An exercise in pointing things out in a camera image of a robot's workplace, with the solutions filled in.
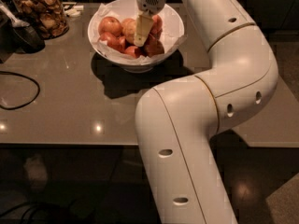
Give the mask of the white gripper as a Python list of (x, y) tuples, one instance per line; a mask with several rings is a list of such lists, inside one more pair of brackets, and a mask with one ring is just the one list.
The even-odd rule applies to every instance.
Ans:
[(143, 47), (153, 25), (152, 17), (164, 8), (166, 0), (136, 0), (136, 3), (140, 12), (135, 20), (134, 44)]

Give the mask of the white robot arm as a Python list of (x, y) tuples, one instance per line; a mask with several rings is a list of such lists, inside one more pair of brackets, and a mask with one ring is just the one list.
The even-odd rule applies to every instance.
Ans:
[[(166, 0), (136, 0), (142, 14)], [(258, 114), (278, 83), (276, 58), (237, 0), (182, 0), (209, 70), (148, 90), (135, 111), (141, 158), (162, 224), (237, 224), (209, 140)]]

